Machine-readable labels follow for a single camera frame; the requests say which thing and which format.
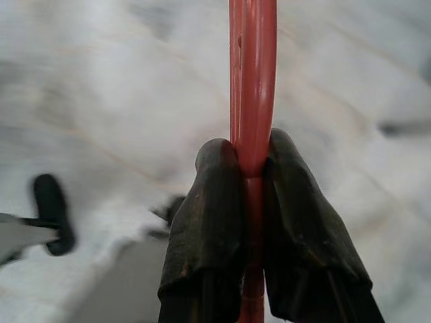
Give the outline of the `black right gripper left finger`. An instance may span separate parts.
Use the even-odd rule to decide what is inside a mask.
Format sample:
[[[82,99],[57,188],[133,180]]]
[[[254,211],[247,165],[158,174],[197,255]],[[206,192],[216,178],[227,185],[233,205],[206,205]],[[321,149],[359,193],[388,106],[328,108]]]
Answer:
[[[194,183],[173,217],[158,297],[159,322],[236,322],[244,239],[243,179],[234,148],[212,139],[199,150]]]

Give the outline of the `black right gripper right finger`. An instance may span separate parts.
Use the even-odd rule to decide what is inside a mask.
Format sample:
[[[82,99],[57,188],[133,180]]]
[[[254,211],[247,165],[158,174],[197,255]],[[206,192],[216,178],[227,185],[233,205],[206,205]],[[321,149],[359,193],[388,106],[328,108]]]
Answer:
[[[272,315],[290,322],[382,322],[344,222],[279,129],[271,132],[263,183],[263,265]]]

